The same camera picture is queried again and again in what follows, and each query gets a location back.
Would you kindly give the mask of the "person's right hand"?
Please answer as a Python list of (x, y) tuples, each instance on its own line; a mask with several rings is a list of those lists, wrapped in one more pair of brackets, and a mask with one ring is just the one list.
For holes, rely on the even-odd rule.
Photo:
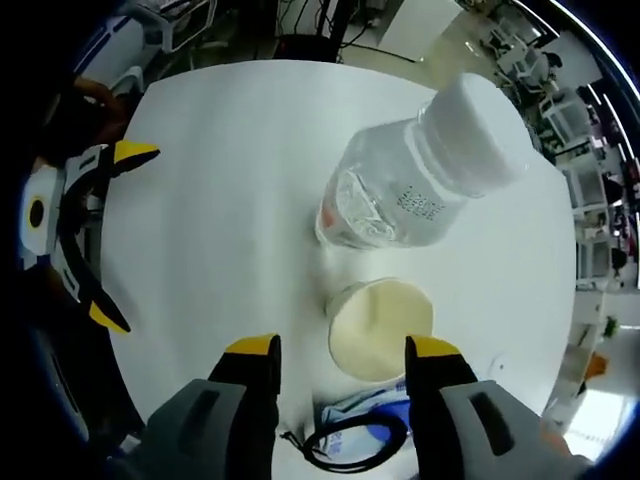
[(571, 451), (564, 437), (559, 435), (553, 429), (547, 427), (544, 423), (541, 424), (541, 438), (558, 453), (565, 456), (571, 455)]

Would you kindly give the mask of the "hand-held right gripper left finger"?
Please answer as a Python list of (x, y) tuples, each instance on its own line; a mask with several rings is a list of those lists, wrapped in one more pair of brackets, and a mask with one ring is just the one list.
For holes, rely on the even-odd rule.
[(150, 416), (144, 477), (270, 479), (280, 388), (280, 336), (237, 340)]

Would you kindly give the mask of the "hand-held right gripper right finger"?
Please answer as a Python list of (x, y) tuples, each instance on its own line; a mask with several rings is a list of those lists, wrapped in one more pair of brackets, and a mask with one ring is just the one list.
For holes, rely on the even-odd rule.
[(411, 335), (405, 344), (422, 479), (580, 479), (585, 460), (544, 434), (541, 418), (493, 380), (479, 380), (453, 344)]

